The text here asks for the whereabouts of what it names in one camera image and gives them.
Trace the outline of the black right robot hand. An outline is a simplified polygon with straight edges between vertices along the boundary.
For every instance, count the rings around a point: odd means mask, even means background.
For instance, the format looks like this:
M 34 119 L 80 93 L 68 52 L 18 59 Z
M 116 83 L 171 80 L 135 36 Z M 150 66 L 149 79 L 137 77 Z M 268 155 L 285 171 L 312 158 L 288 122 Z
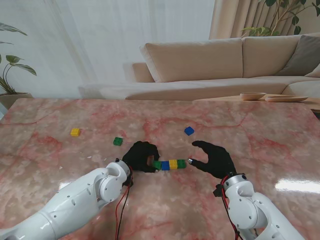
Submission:
M 190 158 L 188 159 L 190 165 L 221 180 L 226 176 L 237 174 L 233 160 L 224 147 L 203 140 L 193 141 L 192 145 L 201 148 L 207 154 L 208 161 L 204 163 Z

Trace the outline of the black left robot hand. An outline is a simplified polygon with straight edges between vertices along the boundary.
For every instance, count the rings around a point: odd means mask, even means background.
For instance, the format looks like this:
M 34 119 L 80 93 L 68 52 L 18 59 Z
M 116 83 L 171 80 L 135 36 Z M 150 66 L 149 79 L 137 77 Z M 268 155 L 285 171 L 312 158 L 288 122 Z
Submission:
M 158 169 L 148 164 L 149 157 L 153 157 L 154 161 L 159 160 L 160 155 L 157 146 L 149 143 L 148 141 L 137 141 L 122 157 L 122 161 L 124 161 L 134 171 L 155 173 Z

